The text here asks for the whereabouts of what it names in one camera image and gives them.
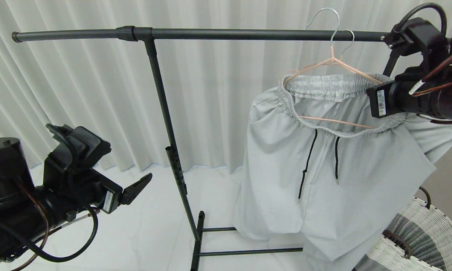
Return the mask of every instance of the curtain pleat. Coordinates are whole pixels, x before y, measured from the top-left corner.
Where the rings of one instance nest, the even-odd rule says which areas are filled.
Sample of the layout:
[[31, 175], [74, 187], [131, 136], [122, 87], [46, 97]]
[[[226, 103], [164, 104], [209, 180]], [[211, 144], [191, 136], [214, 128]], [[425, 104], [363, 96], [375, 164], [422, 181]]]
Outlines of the curtain pleat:
[[[15, 43], [13, 31], [157, 28], [305, 29], [317, 10], [332, 7], [340, 29], [390, 31], [413, 7], [404, 0], [2, 0], [0, 1], [0, 137], [19, 137], [30, 167], [56, 145], [44, 127], [84, 126], [112, 144], [102, 168], [140, 170], [168, 165], [169, 145], [143, 43], [120, 40]], [[436, 1], [452, 29], [452, 0]], [[439, 26], [434, 10], [416, 16]], [[332, 12], [308, 29], [336, 27]], [[329, 41], [157, 40], [159, 65], [183, 168], [194, 164], [243, 164], [252, 100], [275, 87], [288, 70], [329, 56]], [[334, 43], [340, 56], [348, 42]], [[354, 43], [343, 60], [364, 72], [382, 73], [390, 50], [383, 43]], [[418, 65], [419, 54], [401, 58], [394, 74]], [[345, 73], [324, 66], [309, 75]]]

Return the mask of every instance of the hanger hook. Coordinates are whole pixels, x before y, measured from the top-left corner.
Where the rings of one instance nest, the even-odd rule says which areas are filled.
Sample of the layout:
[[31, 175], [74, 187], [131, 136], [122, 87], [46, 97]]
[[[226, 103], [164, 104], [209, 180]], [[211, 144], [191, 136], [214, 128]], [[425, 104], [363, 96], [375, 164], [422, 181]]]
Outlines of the hanger hook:
[[315, 15], [313, 16], [312, 20], [311, 20], [309, 23], [307, 23], [307, 26], [305, 26], [305, 28], [308, 27], [310, 24], [312, 24], [313, 20], [315, 19], [316, 15], [317, 15], [318, 13], [320, 13], [320, 12], [322, 12], [322, 11], [324, 11], [324, 10], [331, 10], [331, 11], [335, 12], [336, 18], [338, 19], [338, 23], [337, 23], [337, 25], [336, 25], [335, 32], [333, 32], [333, 35], [332, 35], [331, 38], [330, 38], [330, 46], [333, 47], [333, 38], [335, 37], [336, 33], [337, 33], [338, 30], [340, 29], [340, 15], [338, 14], [338, 12], [336, 12], [336, 10], [334, 10], [334, 9], [332, 9], [332, 8], [322, 8], [322, 9], [320, 9], [319, 11], [317, 11], [317, 12], [315, 13]]
[[348, 48], [350, 48], [350, 46], [355, 42], [355, 33], [353, 33], [353, 31], [351, 31], [350, 29], [345, 29], [344, 31], [350, 32], [352, 37], [353, 37], [353, 39], [352, 39], [351, 43], [345, 49], [343, 49], [343, 52], [340, 55], [340, 61], [342, 60], [343, 53], [345, 53], [345, 51], [348, 50]]

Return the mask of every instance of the basket handle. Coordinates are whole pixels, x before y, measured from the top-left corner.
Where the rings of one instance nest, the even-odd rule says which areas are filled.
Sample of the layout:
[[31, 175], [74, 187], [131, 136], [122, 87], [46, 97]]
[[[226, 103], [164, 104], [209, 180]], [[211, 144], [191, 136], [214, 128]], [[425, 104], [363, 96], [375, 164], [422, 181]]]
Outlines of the basket handle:
[[405, 259], [410, 259], [414, 252], [407, 242], [400, 238], [400, 236], [396, 235], [395, 233], [392, 233], [390, 230], [384, 230], [382, 234], [385, 236], [385, 238], [390, 239], [392, 242], [395, 243], [395, 245], [398, 245], [401, 249], [405, 251], [404, 255]]
[[427, 189], [425, 189], [424, 187], [419, 187], [420, 190], [422, 190], [425, 193], [425, 196], [427, 197], [427, 205], [425, 206], [427, 209], [431, 209], [431, 196], [429, 194], [429, 192], [427, 192]]

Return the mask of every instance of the woven basket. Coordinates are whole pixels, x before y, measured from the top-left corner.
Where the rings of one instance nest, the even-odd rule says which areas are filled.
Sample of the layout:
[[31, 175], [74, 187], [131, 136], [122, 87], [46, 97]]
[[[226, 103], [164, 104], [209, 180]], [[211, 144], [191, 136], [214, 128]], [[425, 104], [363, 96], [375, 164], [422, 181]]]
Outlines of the woven basket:
[[356, 271], [452, 271], [452, 221], [414, 197], [392, 220]]

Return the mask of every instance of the drawstring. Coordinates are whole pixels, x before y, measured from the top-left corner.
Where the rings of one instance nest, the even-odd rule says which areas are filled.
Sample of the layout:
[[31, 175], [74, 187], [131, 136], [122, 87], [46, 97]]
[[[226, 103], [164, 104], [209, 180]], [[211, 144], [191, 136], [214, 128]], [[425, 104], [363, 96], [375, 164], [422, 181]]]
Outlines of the drawstring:
[[313, 139], [312, 146], [310, 147], [310, 153], [308, 154], [307, 166], [305, 167], [305, 170], [303, 171], [303, 178], [301, 179], [300, 192], [298, 193], [298, 199], [300, 199], [300, 197], [301, 197], [301, 189], [303, 189], [303, 183], [305, 182], [305, 173], [308, 171], [308, 163], [310, 162], [310, 157], [312, 156], [312, 150], [313, 150], [313, 146], [315, 145], [317, 136], [318, 136], [318, 130], [315, 129], [315, 137]]
[[336, 137], [336, 142], [335, 142], [335, 178], [336, 178], [336, 184], [338, 184], [338, 141], [339, 141], [340, 137]]

